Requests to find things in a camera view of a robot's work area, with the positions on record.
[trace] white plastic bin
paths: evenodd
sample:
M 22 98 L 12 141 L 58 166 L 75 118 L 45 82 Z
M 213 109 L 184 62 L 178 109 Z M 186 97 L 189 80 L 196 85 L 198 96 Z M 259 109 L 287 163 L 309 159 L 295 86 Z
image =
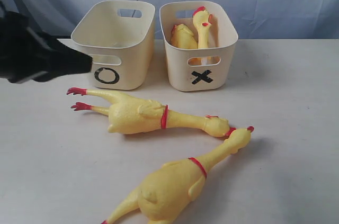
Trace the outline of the white plastic bin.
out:
M 135 12 L 141 17 L 132 17 Z M 143 84 L 154 51 L 154 15 L 155 7 L 140 1 L 107 0 L 90 9 L 71 39 L 93 57 L 93 86 L 131 90 Z
M 192 12 L 204 6 L 213 15 L 208 49 L 180 49 L 171 45 L 171 31 L 175 24 L 186 24 L 198 41 L 193 26 Z M 176 14 L 186 11 L 186 17 Z M 164 36 L 167 72 L 170 84 L 179 91 L 216 89 L 226 82 L 228 70 L 238 41 L 238 34 L 224 9 L 210 1 L 175 2 L 160 8 L 160 24 Z M 189 64 L 192 58 L 211 57 L 209 65 Z

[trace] white table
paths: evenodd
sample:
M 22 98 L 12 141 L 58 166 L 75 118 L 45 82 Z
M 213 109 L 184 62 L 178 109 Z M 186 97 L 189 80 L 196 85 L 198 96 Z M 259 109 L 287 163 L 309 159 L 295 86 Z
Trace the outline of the white table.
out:
M 239 40 L 226 86 L 183 93 L 168 83 L 157 41 L 145 83 L 130 94 L 255 127 L 175 223 L 339 223 L 338 77 L 339 40 Z M 109 105 L 66 95 L 91 88 L 85 75 L 0 86 L 3 224 L 99 224 L 162 163 L 220 144 L 191 129 L 108 133 L 107 117 L 70 109 L 77 101 Z M 135 213 L 120 223 L 147 219 Z

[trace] rubber chicken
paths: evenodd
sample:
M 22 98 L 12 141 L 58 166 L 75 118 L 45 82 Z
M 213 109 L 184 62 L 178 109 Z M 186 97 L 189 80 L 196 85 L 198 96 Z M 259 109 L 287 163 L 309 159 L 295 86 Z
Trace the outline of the rubber chicken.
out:
M 71 108 L 74 111 L 92 110 L 109 118 L 108 132 L 135 134 L 166 128 L 196 128 L 213 137 L 224 137 L 234 130 L 228 125 L 228 120 L 218 116 L 206 115 L 198 117 L 178 113 L 168 109 L 158 101 L 136 98 L 115 90 L 94 90 L 72 87 L 67 94 L 92 95 L 104 98 L 112 105 L 110 107 L 91 106 L 77 102 Z
M 212 18 L 213 15 L 209 14 L 204 6 L 199 7 L 193 13 L 193 25 L 198 32 L 198 49 L 208 48 L 208 35 L 212 26 Z M 211 64 L 211 58 L 201 58 L 201 64 Z
M 182 49 L 198 48 L 198 44 L 194 38 L 194 33 L 185 24 L 173 26 L 171 45 Z
M 227 156 L 245 147 L 253 130 L 252 126 L 236 129 L 229 139 L 207 154 L 164 164 L 149 174 L 102 224 L 113 224 L 137 209 L 149 219 L 148 224 L 173 223 L 200 195 L 208 172 Z

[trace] red band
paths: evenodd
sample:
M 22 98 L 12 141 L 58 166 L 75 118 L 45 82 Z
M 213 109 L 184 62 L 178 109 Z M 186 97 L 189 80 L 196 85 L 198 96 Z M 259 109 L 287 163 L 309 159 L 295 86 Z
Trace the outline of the red band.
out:
M 167 125 L 167 116 L 168 116 L 168 105 L 165 106 L 165 111 L 163 116 L 161 117 L 161 128 L 164 130 L 166 129 Z
M 203 175 L 205 176 L 205 178 L 207 178 L 207 173 L 206 170 L 204 169 L 204 167 L 201 165 L 201 163 L 196 159 L 196 158 L 189 158 L 191 161 L 193 161 L 202 171 Z

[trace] bin handle hole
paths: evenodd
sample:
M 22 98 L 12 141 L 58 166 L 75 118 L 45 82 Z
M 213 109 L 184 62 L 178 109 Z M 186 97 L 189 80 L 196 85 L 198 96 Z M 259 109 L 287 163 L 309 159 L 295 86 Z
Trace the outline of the bin handle hole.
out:
M 193 13 L 195 10 L 185 10 L 185 11 L 176 11 L 175 17 L 177 19 L 189 19 L 193 17 Z
M 107 55 L 90 55 L 93 58 L 93 64 L 106 65 L 106 66 L 118 66 L 121 65 L 122 61 L 118 56 L 107 56 Z
M 127 8 L 120 8 L 117 10 L 117 15 L 120 17 L 135 17 L 135 18 L 141 18 L 142 12 L 140 10 L 130 10 Z
M 217 65 L 221 61 L 219 56 L 204 56 L 204 57 L 192 57 L 188 59 L 189 66 L 211 66 Z

